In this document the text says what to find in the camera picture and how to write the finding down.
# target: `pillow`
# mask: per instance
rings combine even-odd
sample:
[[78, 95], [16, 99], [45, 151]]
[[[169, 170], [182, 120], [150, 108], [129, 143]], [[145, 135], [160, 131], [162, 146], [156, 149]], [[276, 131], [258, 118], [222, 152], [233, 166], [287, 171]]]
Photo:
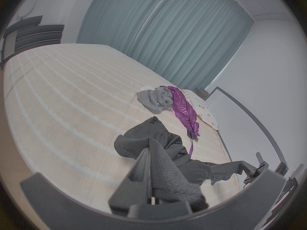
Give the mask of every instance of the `pillow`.
[[206, 124], [210, 125], [213, 129], [219, 130], [220, 128], [217, 123], [217, 120], [210, 112], [205, 101], [191, 90], [183, 90], [183, 92], [185, 94], [187, 102], [191, 104], [197, 116]]

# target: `teal curtain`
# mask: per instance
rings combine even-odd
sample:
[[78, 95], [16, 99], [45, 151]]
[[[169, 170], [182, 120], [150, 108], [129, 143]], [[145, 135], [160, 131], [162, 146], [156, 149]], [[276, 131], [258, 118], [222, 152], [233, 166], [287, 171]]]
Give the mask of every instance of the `teal curtain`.
[[78, 43], [107, 44], [195, 90], [220, 73], [252, 24], [234, 0], [94, 0]]

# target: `floor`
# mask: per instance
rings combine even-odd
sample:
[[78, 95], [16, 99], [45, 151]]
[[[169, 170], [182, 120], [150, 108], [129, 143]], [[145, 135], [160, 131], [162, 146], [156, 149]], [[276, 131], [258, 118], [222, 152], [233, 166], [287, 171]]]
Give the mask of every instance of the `floor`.
[[[15, 224], [19, 222], [26, 227], [25, 219], [22, 219], [21, 214], [18, 214], [20, 211], [28, 221], [33, 222], [39, 229], [47, 230], [49, 228], [33, 211], [19, 186], [19, 183], [28, 178], [32, 172], [20, 156], [6, 120], [3, 75], [4, 71], [0, 71], [0, 86], [2, 86], [0, 89], [0, 181], [2, 184], [0, 188], [0, 229], [21, 229], [20, 226], [14, 225], [14, 222]], [[9, 192], [8, 197], [4, 193], [5, 191]]]

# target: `bed sheet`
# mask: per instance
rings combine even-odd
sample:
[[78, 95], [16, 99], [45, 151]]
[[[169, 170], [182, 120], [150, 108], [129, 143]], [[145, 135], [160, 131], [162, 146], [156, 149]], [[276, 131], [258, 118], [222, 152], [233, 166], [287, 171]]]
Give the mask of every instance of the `bed sheet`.
[[[144, 86], [171, 85], [147, 67], [105, 45], [58, 44], [34, 48], [8, 61], [6, 116], [31, 171], [80, 202], [109, 212], [108, 199], [135, 160], [114, 150], [119, 134], [154, 116], [137, 100]], [[186, 129], [171, 113], [156, 115], [189, 150]], [[215, 130], [198, 119], [192, 159], [229, 162]], [[203, 183], [210, 207], [240, 191], [235, 175]]]

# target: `purple satin clothing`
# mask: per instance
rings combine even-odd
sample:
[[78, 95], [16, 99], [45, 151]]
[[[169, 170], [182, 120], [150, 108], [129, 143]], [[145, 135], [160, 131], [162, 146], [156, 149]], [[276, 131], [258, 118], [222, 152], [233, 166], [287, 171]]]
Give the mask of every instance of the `purple satin clothing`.
[[[173, 110], [178, 117], [178, 119], [182, 122], [182, 124], [186, 127], [186, 129], [191, 133], [192, 138], [193, 136], [199, 136], [199, 123], [196, 122], [197, 115], [193, 107], [190, 103], [187, 102], [185, 95], [174, 86], [161, 86], [167, 88], [171, 91], [173, 95]], [[190, 149], [190, 155], [193, 152], [193, 144]]]

